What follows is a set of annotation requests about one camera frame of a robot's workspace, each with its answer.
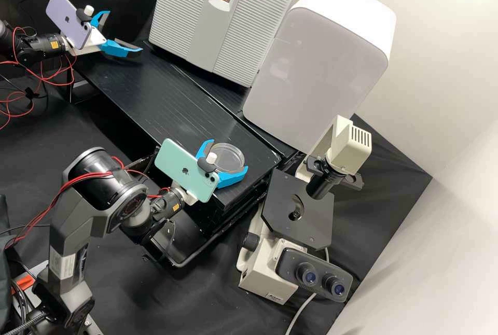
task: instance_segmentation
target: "mint green smartphone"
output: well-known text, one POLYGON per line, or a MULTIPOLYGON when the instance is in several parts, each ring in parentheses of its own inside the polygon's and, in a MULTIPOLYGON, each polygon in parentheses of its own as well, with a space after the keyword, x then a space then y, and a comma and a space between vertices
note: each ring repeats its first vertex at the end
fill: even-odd
POLYGON ((208 202, 218 186, 217 173, 199 168, 197 159, 169 138, 162 143, 154 164, 203 203, 208 202))

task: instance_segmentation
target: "black platform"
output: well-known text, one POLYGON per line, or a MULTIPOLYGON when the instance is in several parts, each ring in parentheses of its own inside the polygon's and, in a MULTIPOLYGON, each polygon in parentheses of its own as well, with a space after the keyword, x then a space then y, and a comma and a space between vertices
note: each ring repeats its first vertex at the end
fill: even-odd
POLYGON ((213 138, 240 148, 248 166, 240 183, 216 190, 207 205, 197 203, 175 215, 171 246, 169 234, 167 238, 158 234, 156 246, 148 248, 154 257, 167 254, 172 263, 180 264, 254 205, 264 192, 264 178, 297 150, 241 117, 246 88, 147 42, 137 44, 144 51, 136 59, 95 53, 78 59, 76 68, 156 144, 171 138, 195 155, 204 141, 213 138))

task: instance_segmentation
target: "clear petri dish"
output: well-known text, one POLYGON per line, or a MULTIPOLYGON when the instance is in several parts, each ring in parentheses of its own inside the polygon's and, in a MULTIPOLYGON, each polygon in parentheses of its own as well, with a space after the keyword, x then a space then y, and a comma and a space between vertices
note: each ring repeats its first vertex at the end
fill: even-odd
POLYGON ((244 167, 244 154, 236 146, 229 143, 216 143, 210 152, 217 155, 214 164, 220 172, 237 173, 244 167))

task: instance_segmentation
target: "white knob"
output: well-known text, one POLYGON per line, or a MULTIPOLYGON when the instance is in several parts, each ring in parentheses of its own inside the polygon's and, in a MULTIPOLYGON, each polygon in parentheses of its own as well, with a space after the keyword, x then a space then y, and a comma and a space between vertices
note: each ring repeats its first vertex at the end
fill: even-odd
POLYGON ((85 7, 85 9, 83 10, 83 12, 85 13, 85 15, 87 16, 92 16, 93 15, 93 7, 90 6, 90 5, 87 5, 85 7))
POLYGON ((214 152, 210 152, 206 157, 206 161, 208 164, 214 164, 217 158, 217 154, 215 154, 214 152))

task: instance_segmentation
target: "white cable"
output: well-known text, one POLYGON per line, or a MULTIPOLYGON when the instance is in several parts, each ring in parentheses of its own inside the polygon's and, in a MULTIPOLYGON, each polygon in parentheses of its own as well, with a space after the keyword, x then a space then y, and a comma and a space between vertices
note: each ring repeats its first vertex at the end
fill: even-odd
MULTIPOLYGON (((325 249, 325 260, 327 262, 329 262, 328 248, 325 247, 324 249, 325 249)), ((294 318, 292 319, 292 321, 290 321, 289 327, 287 328, 287 331, 285 332, 285 335, 290 335, 290 333, 292 331, 292 328, 294 327, 294 323, 296 323, 296 321, 297 321, 297 318, 299 317, 299 315, 301 314, 301 312, 306 308, 306 306, 311 302, 311 300, 314 299, 315 296, 316 296, 316 294, 311 294, 311 296, 308 299, 306 299, 306 301, 297 310, 296 314, 294 315, 294 318)))

